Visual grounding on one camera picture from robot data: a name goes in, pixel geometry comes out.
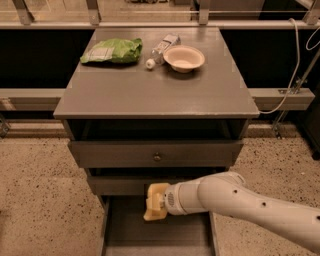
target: green bag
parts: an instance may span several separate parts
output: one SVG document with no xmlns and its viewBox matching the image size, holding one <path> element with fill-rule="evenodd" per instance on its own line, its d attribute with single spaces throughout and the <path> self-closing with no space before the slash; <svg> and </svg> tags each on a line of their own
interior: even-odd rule
<svg viewBox="0 0 320 256">
<path fill-rule="evenodd" d="M 142 40 L 113 38 L 94 45 L 81 58 L 81 63 L 110 61 L 113 63 L 137 62 L 142 50 Z"/>
</svg>

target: drawer front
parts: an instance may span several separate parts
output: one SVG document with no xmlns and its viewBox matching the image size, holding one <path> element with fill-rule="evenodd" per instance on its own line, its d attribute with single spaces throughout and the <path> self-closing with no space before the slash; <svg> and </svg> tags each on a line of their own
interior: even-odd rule
<svg viewBox="0 0 320 256">
<path fill-rule="evenodd" d="M 73 141 L 81 168 L 229 167 L 243 146 L 237 141 Z"/>
</svg>

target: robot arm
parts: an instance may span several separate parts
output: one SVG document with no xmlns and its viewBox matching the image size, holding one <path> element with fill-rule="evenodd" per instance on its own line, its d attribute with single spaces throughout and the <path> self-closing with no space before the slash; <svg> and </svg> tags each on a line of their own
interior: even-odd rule
<svg viewBox="0 0 320 256">
<path fill-rule="evenodd" d="M 153 184 L 148 191 L 145 220 L 211 211 L 255 223 L 310 251 L 320 253 L 320 209 L 256 194 L 235 172 L 196 180 Z"/>
</svg>

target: drawer knob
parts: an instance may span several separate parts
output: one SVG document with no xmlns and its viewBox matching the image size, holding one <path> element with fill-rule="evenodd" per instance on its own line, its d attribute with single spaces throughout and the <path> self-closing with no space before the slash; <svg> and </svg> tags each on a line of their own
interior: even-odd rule
<svg viewBox="0 0 320 256">
<path fill-rule="evenodd" d="M 159 161 L 161 161 L 161 155 L 160 155 L 160 153 L 155 153 L 154 155 L 153 155 L 153 160 L 154 161 L 156 161 L 156 162 L 159 162 Z"/>
</svg>

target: white bowl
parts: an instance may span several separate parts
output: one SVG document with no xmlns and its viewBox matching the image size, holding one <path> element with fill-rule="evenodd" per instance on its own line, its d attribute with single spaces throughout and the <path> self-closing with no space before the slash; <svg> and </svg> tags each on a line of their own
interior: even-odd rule
<svg viewBox="0 0 320 256">
<path fill-rule="evenodd" d="M 205 61 L 202 52 L 186 45 L 170 47 L 164 52 L 163 57 L 174 70 L 180 73 L 188 73 L 195 68 L 199 68 Z"/>
</svg>

